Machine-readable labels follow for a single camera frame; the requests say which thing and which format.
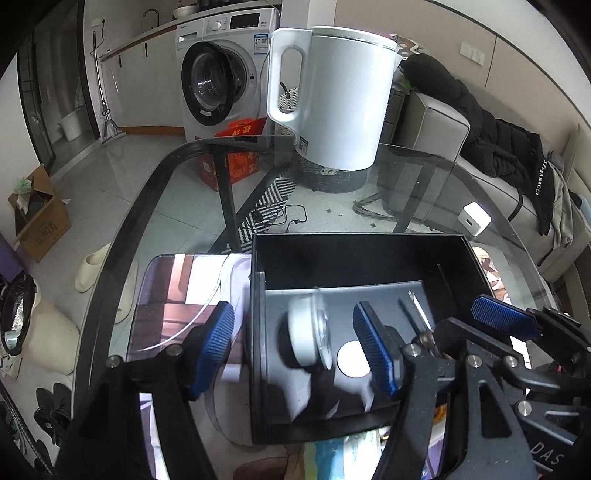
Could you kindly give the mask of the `white front load washing machine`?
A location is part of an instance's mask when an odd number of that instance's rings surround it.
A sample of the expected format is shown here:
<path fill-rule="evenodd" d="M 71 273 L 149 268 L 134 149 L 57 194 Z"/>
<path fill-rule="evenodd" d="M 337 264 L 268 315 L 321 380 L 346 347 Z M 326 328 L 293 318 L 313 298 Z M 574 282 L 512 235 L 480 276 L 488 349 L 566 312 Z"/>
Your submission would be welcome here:
<path fill-rule="evenodd" d="M 270 131 L 266 116 L 273 7 L 209 14 L 175 31 L 181 112 L 187 141 Z"/>

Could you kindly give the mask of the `white wall socket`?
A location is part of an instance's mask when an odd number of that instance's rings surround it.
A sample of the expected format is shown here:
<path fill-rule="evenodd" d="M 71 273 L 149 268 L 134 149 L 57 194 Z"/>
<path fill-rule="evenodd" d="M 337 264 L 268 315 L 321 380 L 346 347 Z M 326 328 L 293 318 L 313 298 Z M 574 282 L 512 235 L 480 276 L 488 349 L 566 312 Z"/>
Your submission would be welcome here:
<path fill-rule="evenodd" d="M 480 66 L 485 63 L 485 54 L 466 42 L 461 43 L 459 53 Z"/>

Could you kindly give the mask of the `beige slipper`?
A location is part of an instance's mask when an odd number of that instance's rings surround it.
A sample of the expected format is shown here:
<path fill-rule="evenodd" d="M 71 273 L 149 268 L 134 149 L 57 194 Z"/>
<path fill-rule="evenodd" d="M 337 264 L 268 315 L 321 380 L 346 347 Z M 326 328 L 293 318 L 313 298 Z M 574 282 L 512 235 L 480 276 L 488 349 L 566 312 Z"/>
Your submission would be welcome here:
<path fill-rule="evenodd" d="M 78 267 L 74 281 L 74 287 L 77 292 L 87 292 L 95 284 L 109 250 L 110 244 L 107 243 L 99 250 L 84 257 Z"/>

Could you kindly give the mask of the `white electric kettle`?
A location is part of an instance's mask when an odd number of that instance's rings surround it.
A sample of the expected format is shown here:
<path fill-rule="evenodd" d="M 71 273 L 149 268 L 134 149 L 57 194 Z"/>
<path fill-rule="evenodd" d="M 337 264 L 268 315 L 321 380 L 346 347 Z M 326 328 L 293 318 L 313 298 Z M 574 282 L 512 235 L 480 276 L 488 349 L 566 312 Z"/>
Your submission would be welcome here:
<path fill-rule="evenodd" d="M 301 55 L 297 106 L 279 107 L 283 54 Z M 270 36 L 266 113 L 294 134 L 297 154 L 318 166 L 373 166 L 402 57 L 389 37 L 335 26 L 280 28 Z"/>

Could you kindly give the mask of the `white bowl on counter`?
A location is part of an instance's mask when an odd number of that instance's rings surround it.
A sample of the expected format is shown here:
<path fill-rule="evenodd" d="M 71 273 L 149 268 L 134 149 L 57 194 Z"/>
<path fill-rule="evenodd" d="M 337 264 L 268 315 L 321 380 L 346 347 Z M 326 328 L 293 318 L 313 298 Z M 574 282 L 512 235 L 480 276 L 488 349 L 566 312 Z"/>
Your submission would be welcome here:
<path fill-rule="evenodd" d="M 173 17 L 175 20 L 189 17 L 197 14 L 199 7 L 197 5 L 183 5 L 173 10 Z"/>

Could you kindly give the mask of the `grey sofa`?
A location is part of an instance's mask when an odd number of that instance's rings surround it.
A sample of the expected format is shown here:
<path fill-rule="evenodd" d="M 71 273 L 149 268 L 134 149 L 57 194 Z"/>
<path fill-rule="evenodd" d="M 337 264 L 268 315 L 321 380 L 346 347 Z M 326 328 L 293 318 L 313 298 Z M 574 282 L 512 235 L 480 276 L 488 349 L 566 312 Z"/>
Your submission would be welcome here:
<path fill-rule="evenodd" d="M 412 93 L 399 145 L 435 154 L 467 170 L 511 223 L 542 276 L 554 282 L 576 269 L 590 281 L 590 187 L 579 172 L 590 154 L 581 129 L 562 153 L 541 137 L 494 117 L 465 93 L 450 106 Z"/>

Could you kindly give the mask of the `red gift box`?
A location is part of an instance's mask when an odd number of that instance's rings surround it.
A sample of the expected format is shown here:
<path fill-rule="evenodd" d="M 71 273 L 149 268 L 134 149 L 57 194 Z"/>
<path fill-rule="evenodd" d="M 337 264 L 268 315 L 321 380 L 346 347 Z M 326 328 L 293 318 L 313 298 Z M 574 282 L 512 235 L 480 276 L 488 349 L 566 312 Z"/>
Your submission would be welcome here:
<path fill-rule="evenodd" d="M 266 126 L 266 117 L 253 119 L 243 118 L 232 121 L 228 128 L 214 134 L 215 137 L 235 137 L 263 134 L 263 128 Z M 230 152 L 228 157 L 228 171 L 230 183 L 249 177 L 259 171 L 259 155 L 247 152 Z M 209 153 L 197 156 L 198 171 L 202 182 L 214 191 L 218 190 L 218 183 L 215 175 L 213 156 Z"/>

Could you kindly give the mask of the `cardboard box on floor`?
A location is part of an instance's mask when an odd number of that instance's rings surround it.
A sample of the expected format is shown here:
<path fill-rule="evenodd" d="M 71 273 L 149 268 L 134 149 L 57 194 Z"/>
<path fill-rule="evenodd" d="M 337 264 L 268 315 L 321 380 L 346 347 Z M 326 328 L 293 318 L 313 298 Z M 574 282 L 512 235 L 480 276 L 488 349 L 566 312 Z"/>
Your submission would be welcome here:
<path fill-rule="evenodd" d="M 69 230 L 71 221 L 43 165 L 17 181 L 8 202 L 14 211 L 16 241 L 39 263 Z"/>

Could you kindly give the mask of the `black puffer jacket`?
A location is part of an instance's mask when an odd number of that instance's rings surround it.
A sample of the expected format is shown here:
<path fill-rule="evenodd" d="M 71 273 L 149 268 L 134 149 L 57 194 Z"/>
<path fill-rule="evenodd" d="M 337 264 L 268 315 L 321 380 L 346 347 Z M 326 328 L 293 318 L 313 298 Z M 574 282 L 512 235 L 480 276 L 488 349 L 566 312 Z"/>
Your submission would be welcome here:
<path fill-rule="evenodd" d="M 527 197 L 537 216 L 538 233 L 549 234 L 554 177 L 539 134 L 494 117 L 468 87 L 427 54 L 414 54 L 401 71 L 417 91 L 457 110 L 470 124 L 461 155 L 480 172 L 500 178 Z"/>

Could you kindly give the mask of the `floor mop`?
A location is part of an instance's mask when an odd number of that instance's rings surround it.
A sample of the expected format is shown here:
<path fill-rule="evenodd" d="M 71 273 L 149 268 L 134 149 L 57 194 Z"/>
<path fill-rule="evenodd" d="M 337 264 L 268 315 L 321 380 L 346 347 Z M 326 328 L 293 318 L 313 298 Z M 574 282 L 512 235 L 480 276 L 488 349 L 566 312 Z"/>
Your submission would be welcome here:
<path fill-rule="evenodd" d="M 96 32 L 92 33 L 92 49 L 91 49 L 94 71 L 97 81 L 97 91 L 100 103 L 100 114 L 102 119 L 102 130 L 101 130 L 101 143 L 106 146 L 109 143 L 125 136 L 125 133 L 119 128 L 116 122 L 113 120 L 111 115 L 111 109 L 108 105 L 107 98 L 104 91 L 103 75 L 101 65 L 98 57 L 98 41 Z"/>

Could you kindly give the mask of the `green plastic blister pack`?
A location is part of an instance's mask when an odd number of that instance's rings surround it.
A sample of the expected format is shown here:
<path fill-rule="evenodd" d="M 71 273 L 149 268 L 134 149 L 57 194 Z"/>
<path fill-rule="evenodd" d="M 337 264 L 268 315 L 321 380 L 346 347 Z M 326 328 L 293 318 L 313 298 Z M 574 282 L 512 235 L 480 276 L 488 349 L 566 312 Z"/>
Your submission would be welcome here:
<path fill-rule="evenodd" d="M 377 430 L 304 445 L 305 479 L 372 479 L 384 449 Z"/>

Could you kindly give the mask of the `white waste bin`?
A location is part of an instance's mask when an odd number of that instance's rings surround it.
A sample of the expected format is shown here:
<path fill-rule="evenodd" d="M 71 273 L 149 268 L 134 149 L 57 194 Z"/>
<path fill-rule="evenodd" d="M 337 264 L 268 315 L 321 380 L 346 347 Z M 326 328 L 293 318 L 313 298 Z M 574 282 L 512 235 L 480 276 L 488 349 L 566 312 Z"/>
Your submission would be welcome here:
<path fill-rule="evenodd" d="M 74 141 L 89 129 L 85 106 L 81 106 L 64 116 L 59 122 L 63 135 L 68 142 Z"/>

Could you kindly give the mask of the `white tape roll dispenser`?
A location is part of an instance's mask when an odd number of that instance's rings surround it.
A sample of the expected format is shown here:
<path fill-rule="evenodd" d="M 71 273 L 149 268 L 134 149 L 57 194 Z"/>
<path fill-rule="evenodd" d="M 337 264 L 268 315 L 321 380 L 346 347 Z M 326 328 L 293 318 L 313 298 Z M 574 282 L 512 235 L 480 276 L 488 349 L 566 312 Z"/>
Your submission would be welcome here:
<path fill-rule="evenodd" d="M 321 288 L 284 290 L 277 297 L 277 353 L 290 369 L 331 371 L 329 309 Z"/>

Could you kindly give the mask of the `white power adapter cube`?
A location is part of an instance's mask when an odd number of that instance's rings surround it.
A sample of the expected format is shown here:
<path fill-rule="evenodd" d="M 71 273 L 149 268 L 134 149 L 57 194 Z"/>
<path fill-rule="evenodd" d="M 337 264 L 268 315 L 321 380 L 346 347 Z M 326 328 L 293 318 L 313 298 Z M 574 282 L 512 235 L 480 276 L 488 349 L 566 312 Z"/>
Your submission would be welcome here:
<path fill-rule="evenodd" d="M 477 202 L 471 202 L 463 207 L 458 220 L 472 236 L 478 237 L 489 226 L 492 218 Z"/>

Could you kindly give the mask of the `red handled screwdriver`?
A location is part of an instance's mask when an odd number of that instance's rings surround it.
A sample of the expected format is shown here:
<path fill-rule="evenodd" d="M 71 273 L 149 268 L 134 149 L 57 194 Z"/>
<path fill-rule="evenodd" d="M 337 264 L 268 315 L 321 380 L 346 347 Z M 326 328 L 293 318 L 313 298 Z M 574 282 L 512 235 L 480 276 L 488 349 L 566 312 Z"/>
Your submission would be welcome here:
<path fill-rule="evenodd" d="M 437 345 L 434 335 L 434 326 L 427 317 L 426 311 L 421 305 L 415 292 L 408 290 L 407 295 L 409 297 L 409 303 L 413 305 L 412 310 L 409 310 L 409 305 L 406 303 L 403 303 L 402 306 L 405 308 L 405 311 L 409 314 L 409 317 L 414 324 L 416 332 L 415 342 L 427 349 L 434 357 L 450 359 L 450 356 L 446 355 Z"/>

